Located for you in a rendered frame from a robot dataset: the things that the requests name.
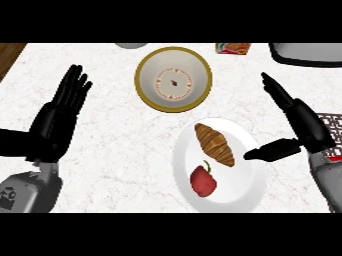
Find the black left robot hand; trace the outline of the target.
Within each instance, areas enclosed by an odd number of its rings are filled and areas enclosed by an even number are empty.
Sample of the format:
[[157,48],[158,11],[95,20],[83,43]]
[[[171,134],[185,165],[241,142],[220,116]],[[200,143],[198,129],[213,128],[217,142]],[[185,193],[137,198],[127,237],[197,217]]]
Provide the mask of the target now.
[[78,114],[93,82],[81,65],[73,65],[53,100],[36,116],[28,132],[0,128],[0,156],[24,157],[28,162],[56,163],[74,137]]

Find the colourful food box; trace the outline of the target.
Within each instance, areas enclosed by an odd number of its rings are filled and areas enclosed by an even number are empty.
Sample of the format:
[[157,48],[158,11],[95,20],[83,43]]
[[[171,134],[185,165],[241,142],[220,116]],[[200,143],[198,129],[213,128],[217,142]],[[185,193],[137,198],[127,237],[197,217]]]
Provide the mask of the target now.
[[217,43],[216,52],[219,54],[245,55],[250,51],[250,43]]

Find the white plate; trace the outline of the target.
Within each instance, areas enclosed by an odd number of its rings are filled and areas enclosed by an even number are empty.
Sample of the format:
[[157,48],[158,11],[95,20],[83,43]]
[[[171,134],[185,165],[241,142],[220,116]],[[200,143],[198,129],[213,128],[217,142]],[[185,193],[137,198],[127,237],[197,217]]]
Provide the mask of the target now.
[[[217,130],[232,149],[235,166],[219,163],[202,151],[195,125],[201,123]],[[185,129],[174,147],[173,172],[180,193],[200,212],[251,212],[266,193],[266,163],[245,160],[245,153],[259,148],[259,143],[233,121],[225,118],[198,120]],[[192,189],[191,174],[198,166],[211,171],[217,188],[208,197],[201,197]]]

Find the brown croissant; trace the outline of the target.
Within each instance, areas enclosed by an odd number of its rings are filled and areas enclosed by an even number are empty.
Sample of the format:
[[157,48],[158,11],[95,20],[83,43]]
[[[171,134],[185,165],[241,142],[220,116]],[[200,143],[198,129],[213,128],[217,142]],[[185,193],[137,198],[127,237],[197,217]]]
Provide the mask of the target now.
[[195,132],[204,153],[223,165],[235,166],[235,156],[225,135],[210,126],[198,123]]

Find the gold-rimmed white bowl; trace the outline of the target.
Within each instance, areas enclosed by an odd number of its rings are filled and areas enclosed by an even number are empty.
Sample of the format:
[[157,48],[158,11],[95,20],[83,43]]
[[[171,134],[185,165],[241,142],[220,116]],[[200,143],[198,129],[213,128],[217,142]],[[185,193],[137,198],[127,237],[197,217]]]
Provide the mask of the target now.
[[158,111],[180,113],[207,99],[213,71],[202,56],[185,47],[164,47],[148,54],[135,74],[136,91]]

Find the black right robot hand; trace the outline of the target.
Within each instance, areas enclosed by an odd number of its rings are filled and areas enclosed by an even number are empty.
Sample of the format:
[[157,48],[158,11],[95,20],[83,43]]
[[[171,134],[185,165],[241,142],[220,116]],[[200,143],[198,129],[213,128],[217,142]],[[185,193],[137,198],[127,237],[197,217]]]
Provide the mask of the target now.
[[282,138],[259,149],[244,154],[245,160],[273,162],[301,152],[306,147],[310,153],[318,153],[337,146],[329,129],[318,113],[298,98],[293,98],[279,82],[263,72],[264,90],[270,94],[276,105],[285,113],[297,137]]

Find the red bell pepper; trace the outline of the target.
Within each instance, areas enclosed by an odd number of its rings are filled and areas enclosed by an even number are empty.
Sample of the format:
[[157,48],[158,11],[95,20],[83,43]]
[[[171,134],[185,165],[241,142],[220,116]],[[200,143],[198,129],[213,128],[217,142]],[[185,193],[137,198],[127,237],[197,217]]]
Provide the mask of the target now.
[[205,161],[205,166],[200,165],[191,174],[191,185],[200,197],[208,197],[216,188],[217,181],[211,175],[211,166]]

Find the grey round object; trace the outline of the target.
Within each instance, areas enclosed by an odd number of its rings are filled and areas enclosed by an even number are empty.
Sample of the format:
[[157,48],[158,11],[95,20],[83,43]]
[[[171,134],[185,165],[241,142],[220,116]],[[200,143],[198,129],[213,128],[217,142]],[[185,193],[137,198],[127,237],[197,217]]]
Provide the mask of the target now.
[[123,49],[139,49],[148,45],[148,43],[115,43]]

